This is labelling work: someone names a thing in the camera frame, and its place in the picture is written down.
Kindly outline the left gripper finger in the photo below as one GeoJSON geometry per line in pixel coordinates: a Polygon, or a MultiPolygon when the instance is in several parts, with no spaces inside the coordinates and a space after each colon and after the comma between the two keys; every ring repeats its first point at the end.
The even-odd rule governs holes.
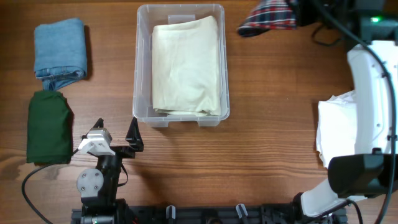
{"type": "Polygon", "coordinates": [[[139,126],[136,117],[133,117],[130,123],[125,140],[129,143],[129,147],[133,148],[135,151],[142,152],[144,150],[144,143],[139,132],[139,126]]]}
{"type": "MultiPolygon", "coordinates": [[[[93,128],[103,128],[104,127],[104,120],[102,118],[99,118],[97,122],[94,124],[93,128]]],[[[86,139],[87,135],[82,135],[82,139],[86,139]]]]}

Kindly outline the plaid flannel shirt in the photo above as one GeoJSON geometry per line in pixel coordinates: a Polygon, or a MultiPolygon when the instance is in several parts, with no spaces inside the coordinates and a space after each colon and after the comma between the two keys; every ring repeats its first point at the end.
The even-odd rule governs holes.
{"type": "Polygon", "coordinates": [[[254,37],[270,30],[294,30],[297,27],[296,0],[262,0],[238,27],[241,37],[254,37]]]}

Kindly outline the cream cloth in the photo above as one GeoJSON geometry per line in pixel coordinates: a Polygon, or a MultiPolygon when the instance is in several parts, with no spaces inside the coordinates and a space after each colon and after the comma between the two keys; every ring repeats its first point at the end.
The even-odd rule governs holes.
{"type": "Polygon", "coordinates": [[[214,17],[152,33],[152,104],[158,113],[219,116],[220,43],[214,17]]]}

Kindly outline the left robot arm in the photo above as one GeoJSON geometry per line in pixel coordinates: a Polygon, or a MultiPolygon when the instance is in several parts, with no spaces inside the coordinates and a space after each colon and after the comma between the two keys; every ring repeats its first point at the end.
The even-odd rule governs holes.
{"type": "Polygon", "coordinates": [[[116,198],[118,187],[125,185],[119,183],[120,173],[126,170],[123,159],[133,159],[135,153],[144,150],[137,118],[132,119],[125,140],[128,142],[127,146],[112,146],[112,137],[101,118],[81,137],[78,150],[83,154],[95,156],[98,161],[95,168],[84,170],[77,178],[76,186],[82,208],[72,211],[72,223],[139,222],[126,201],[116,198]]]}

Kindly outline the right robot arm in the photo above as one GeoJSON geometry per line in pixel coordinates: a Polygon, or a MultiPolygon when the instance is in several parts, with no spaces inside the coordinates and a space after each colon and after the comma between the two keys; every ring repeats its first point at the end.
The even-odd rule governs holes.
{"type": "Polygon", "coordinates": [[[311,223],[384,196],[376,222],[382,222],[397,190],[397,11],[384,1],[297,1],[301,23],[320,20],[345,39],[357,96],[354,153],[333,158],[328,177],[292,202],[292,221],[311,223]]]}

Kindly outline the folded dark green cloth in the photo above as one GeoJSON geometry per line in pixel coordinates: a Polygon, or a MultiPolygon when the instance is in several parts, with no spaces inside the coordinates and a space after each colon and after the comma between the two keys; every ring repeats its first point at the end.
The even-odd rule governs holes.
{"type": "Polygon", "coordinates": [[[26,162],[66,164],[72,157],[72,112],[58,91],[41,90],[30,99],[26,162]]]}

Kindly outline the clear plastic storage bin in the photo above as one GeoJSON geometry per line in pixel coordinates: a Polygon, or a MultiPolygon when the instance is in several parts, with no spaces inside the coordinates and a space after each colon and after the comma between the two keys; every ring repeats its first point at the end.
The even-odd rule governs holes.
{"type": "Polygon", "coordinates": [[[144,4],[137,10],[136,61],[132,115],[153,128],[166,128],[171,122],[195,121],[199,126],[217,126],[230,114],[225,14],[220,4],[144,4]],[[220,62],[219,116],[158,113],[152,103],[152,32],[157,25],[176,24],[213,16],[218,25],[220,62]]]}

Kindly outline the folded blue denim jeans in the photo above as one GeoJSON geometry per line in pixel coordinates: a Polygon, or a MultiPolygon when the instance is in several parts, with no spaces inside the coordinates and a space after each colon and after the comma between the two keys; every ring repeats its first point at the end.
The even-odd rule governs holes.
{"type": "Polygon", "coordinates": [[[43,89],[57,91],[87,77],[85,28],[79,18],[37,26],[34,50],[34,73],[43,89]]]}

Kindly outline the folded white cloth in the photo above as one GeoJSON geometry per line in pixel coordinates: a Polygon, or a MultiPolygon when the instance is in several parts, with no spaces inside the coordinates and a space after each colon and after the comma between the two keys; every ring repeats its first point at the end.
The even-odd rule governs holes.
{"type": "Polygon", "coordinates": [[[354,90],[318,102],[315,144],[325,168],[334,157],[354,154],[356,132],[357,109],[354,90]]]}

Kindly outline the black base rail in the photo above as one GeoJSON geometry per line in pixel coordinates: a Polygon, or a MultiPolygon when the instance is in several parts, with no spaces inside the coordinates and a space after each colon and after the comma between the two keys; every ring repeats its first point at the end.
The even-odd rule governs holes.
{"type": "Polygon", "coordinates": [[[341,208],[319,218],[303,217],[290,204],[270,204],[245,206],[240,203],[234,207],[154,207],[131,206],[126,212],[118,215],[89,214],[81,210],[73,210],[71,223],[176,223],[176,224],[271,224],[271,223],[347,223],[346,210],[341,208]]]}

